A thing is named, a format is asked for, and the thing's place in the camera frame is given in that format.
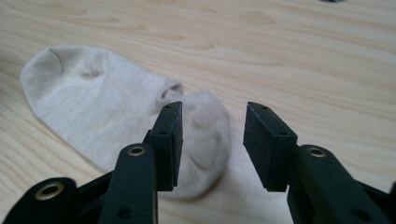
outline wood grain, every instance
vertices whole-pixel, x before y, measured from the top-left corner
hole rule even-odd
[[[161,223],[291,223],[242,146],[247,101],[272,107],[299,144],[331,150],[359,181],[396,180],[396,2],[0,1],[0,219],[35,183],[100,172],[32,113],[23,66],[51,45],[107,48],[145,69],[210,89],[231,115],[233,155],[193,201],[160,199]]]

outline white sock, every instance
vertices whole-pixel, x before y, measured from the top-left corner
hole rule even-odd
[[[209,91],[183,95],[178,81],[106,49],[44,49],[23,68],[21,84],[35,115],[104,171],[114,169],[121,149],[142,142],[164,105],[182,101],[179,183],[167,197],[198,197],[229,159],[228,113]]]

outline black plastic part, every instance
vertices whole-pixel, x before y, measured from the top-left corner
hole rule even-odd
[[[295,224],[313,223],[315,208],[305,192],[300,177],[295,169],[290,169],[288,175],[290,177],[288,205],[293,222]]]
[[[76,193],[76,183],[70,178],[44,180],[23,195],[8,213],[4,223],[71,223],[71,218],[76,214],[73,206]]]
[[[74,223],[97,223],[113,172],[78,188],[78,214]]]
[[[98,223],[157,223],[154,150],[147,144],[124,148],[111,176]]]
[[[148,134],[157,158],[158,191],[171,191],[177,186],[183,145],[181,107],[181,102],[164,106]]]
[[[304,186],[312,211],[296,203],[302,196],[301,186],[290,184],[291,215],[295,223],[389,223],[389,220],[364,192],[342,164],[327,149],[302,146],[294,158],[294,167]],[[301,222],[296,214],[310,214]]]
[[[297,135],[274,111],[247,103],[244,146],[268,191],[286,191],[286,173],[296,143]]]
[[[390,222],[396,223],[396,183],[393,183],[389,194],[364,183],[359,183],[373,202],[387,215]]]

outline metal screw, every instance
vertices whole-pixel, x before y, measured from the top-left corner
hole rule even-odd
[[[130,156],[140,156],[146,152],[146,149],[143,147],[133,147],[128,150],[128,155]]]
[[[54,198],[64,190],[64,185],[61,182],[53,182],[45,185],[35,194],[35,198],[39,201],[46,201]]]
[[[314,157],[325,157],[326,156],[326,153],[324,151],[322,151],[321,149],[318,149],[318,148],[314,148],[314,147],[309,148],[308,152],[309,152],[309,154],[311,154],[311,156],[314,156]]]

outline table surface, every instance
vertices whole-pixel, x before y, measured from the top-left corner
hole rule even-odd
[[[209,89],[231,115],[232,156],[191,201],[160,199],[161,223],[291,223],[286,193],[268,193],[242,146],[246,104],[272,107],[326,147],[354,178],[396,180],[396,2],[0,1],[0,219],[37,182],[101,175],[38,121],[19,81],[40,50],[107,48],[139,66]]]

